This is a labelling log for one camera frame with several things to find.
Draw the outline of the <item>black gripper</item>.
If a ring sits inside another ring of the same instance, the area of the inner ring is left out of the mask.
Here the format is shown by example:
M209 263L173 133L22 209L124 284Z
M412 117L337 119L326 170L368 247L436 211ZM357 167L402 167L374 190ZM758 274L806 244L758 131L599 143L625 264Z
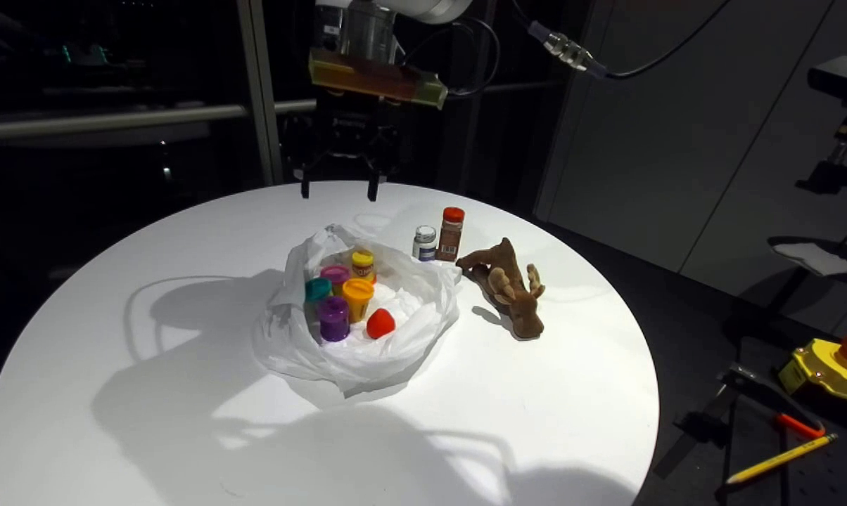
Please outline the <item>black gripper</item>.
M314 114L294 122L294 176L311 199L314 180L366 180L366 199L378 202L390 176L392 142L385 107L368 95L322 93Z

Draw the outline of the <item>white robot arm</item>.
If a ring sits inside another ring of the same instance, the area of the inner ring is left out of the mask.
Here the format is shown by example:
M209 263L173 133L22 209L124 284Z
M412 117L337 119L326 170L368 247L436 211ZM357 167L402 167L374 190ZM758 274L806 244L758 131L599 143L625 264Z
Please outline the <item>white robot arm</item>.
M398 24L457 27L473 0L347 0L335 13L333 43L308 53L311 84L322 93L314 136L318 143L295 170L301 198L323 180L361 180L366 199L398 167L402 107L443 109L450 87L436 70L409 63Z

